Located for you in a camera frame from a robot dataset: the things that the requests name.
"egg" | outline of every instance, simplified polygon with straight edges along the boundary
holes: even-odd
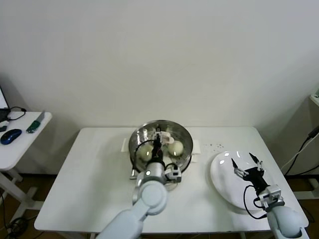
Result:
[[[180,156],[184,151],[184,145],[180,141],[175,140],[174,143],[168,145],[168,151],[173,156]]]
[[[141,158],[141,160],[143,160],[144,162],[148,162],[151,160],[152,158],[152,150],[153,150],[153,146],[150,145],[150,144],[145,144],[145,145],[142,145],[138,152],[137,152],[137,155],[138,157]]]

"bowl rim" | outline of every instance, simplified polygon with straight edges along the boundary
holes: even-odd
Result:
[[[190,154],[187,156],[187,158],[186,158],[186,160],[188,160],[188,162],[185,164],[186,165],[186,167],[182,170],[182,172],[184,172],[187,168],[188,168],[188,166],[189,166],[189,164],[190,164],[190,162],[191,162],[191,158],[192,158],[192,152],[193,152],[193,147],[194,147],[194,142],[193,142],[193,138],[192,138],[192,136],[191,136],[191,134],[189,133],[189,131],[186,129],[186,127],[184,127],[184,126],[182,126],[181,124],[179,124],[179,123],[177,123],[177,122],[174,122],[174,121],[171,121],[171,120],[165,120],[165,119],[156,119],[156,120],[151,120],[151,121],[148,121],[148,122],[146,122],[146,123],[144,123],[144,124],[142,124],[141,126],[139,126],[139,127],[137,127],[135,130],[134,130],[134,132],[131,134],[131,136],[130,136],[130,139],[129,139],[129,154],[130,154],[130,161],[131,161],[131,163],[133,164],[133,161],[134,161],[134,159],[132,158],[132,156],[131,156],[131,151],[130,151],[130,144],[131,144],[131,138],[132,138],[132,136],[133,135],[135,135],[136,133],[137,133],[137,131],[139,131],[142,127],[144,127],[144,126],[146,126],[146,125],[148,125],[148,124],[151,124],[151,123],[156,123],[156,122],[168,122],[168,123],[174,123],[174,124],[176,124],[176,125],[178,125],[178,126],[180,126],[180,127],[182,127],[182,128],[184,128],[185,129],[185,131],[187,132],[187,134],[188,134],[188,136],[189,136],[189,138],[190,138],[190,144],[191,144],[191,149],[190,149]]]

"black cable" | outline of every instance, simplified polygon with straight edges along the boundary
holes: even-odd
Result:
[[[19,106],[11,107],[11,108],[10,108],[10,111],[11,111],[12,109],[14,109],[14,108],[20,109],[20,110],[23,112],[23,115],[21,115],[21,116],[15,118],[15,119],[11,119],[11,118],[7,117],[7,119],[8,119],[9,121],[18,120],[18,119],[22,118],[22,117],[25,115],[25,113],[26,113],[26,109],[25,109],[25,108],[21,108],[21,107],[19,107]]]
[[[5,221],[5,204],[4,204],[4,198],[3,198],[3,193],[1,193],[1,198],[2,198],[2,205],[3,205],[3,223],[4,223],[4,227],[5,229],[9,230],[10,229],[10,233],[6,235],[6,238],[13,238],[16,239],[17,237],[21,236],[27,229],[28,227],[28,221],[27,219],[20,217],[20,218],[16,218],[14,219],[9,226],[7,226],[6,221]]]
[[[312,171],[312,170],[315,170],[315,169],[318,168],[318,167],[319,167],[319,165],[317,165],[316,167],[313,167],[313,168],[311,168],[311,169],[309,169],[309,170],[307,170],[307,171],[305,171],[305,172],[298,173],[298,174],[294,174],[293,176],[299,176],[299,175],[301,175],[301,174],[308,173],[308,172],[310,172],[310,171]]]
[[[307,210],[307,208],[305,208],[303,205],[301,205],[300,204],[300,206],[301,206],[301,208],[306,212],[305,214],[308,214],[309,216],[310,216],[310,219],[308,218],[308,220],[309,220],[309,222],[310,223],[315,223],[316,221],[315,221],[315,218],[313,217],[313,215]]]
[[[39,235],[35,236],[35,237],[32,238],[32,239],[37,239],[37,238],[39,238],[40,236],[42,236],[44,233],[45,233],[45,232],[41,232]]]
[[[262,215],[261,217],[255,217],[254,215],[252,215],[249,211],[248,211],[248,208],[247,208],[247,206],[246,206],[246,191],[247,191],[247,188],[250,188],[250,187],[254,187],[253,185],[248,185],[246,188],[245,188],[245,190],[244,190],[244,206],[245,206],[245,209],[246,209],[246,211],[247,211],[247,213],[252,217],[252,218],[254,218],[254,219],[257,219],[257,220],[259,220],[259,219],[262,219],[262,218],[265,218],[265,217],[267,217],[267,215],[266,214],[264,214],[264,215]]]
[[[176,166],[178,168],[178,165],[176,163],[169,163],[168,165],[165,166],[164,171],[167,170],[167,168],[171,165]]]
[[[140,143],[140,144],[136,147],[135,153],[134,153],[133,169],[136,169],[136,170],[137,170],[137,168],[136,168],[136,153],[138,152],[139,148],[140,148],[143,144],[145,144],[145,143],[147,143],[147,142],[153,142],[153,141],[154,141],[154,140],[152,140],[152,139],[146,140],[146,141]]]
[[[263,206],[258,206],[258,205],[256,204],[256,202],[257,202],[257,201],[259,201],[259,198],[255,198],[255,199],[254,199],[254,201],[253,201],[254,206],[255,206],[256,208],[264,209],[264,207],[263,207]]]
[[[3,194],[1,193],[1,198],[2,198],[2,205],[3,205],[3,223],[4,223],[4,227],[5,229],[8,229],[8,227],[6,226],[6,222],[5,222],[5,207],[4,207],[4,198],[3,198]]]
[[[307,143],[307,141],[308,141],[309,139],[311,139],[311,138],[308,136],[308,137],[305,139],[305,141],[303,142],[303,144],[301,145],[301,147],[300,147],[300,149],[299,149],[298,152],[300,152],[300,151],[302,150],[302,148],[304,147],[305,143]],[[290,170],[291,170],[291,168],[293,167],[293,165],[295,164],[295,162],[296,162],[298,156],[299,156],[299,153],[295,156],[295,158],[294,158],[294,160],[293,160],[293,163],[290,165],[289,169],[287,170],[287,172],[285,173],[284,176],[286,176],[286,175],[290,172]]]

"white wall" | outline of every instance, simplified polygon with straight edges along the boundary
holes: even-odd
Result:
[[[253,125],[280,165],[316,125],[318,1],[1,0],[11,102],[54,115],[20,162],[56,173],[80,128]],[[292,172],[319,162],[310,147]]]

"white plate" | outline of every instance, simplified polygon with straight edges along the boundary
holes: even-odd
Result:
[[[234,167],[231,159],[234,159],[239,168],[246,170],[256,167],[257,165],[249,155],[249,152],[241,151],[226,151],[217,155],[211,163],[210,177],[213,184],[221,196],[230,204],[245,209],[244,206],[244,190],[248,185],[252,185],[251,182],[244,181],[234,173]],[[273,180],[264,168],[265,174],[263,178],[266,183],[271,185]],[[246,191],[246,205],[250,211],[258,211],[253,204],[253,200],[256,198],[256,191],[253,188],[248,188]]]

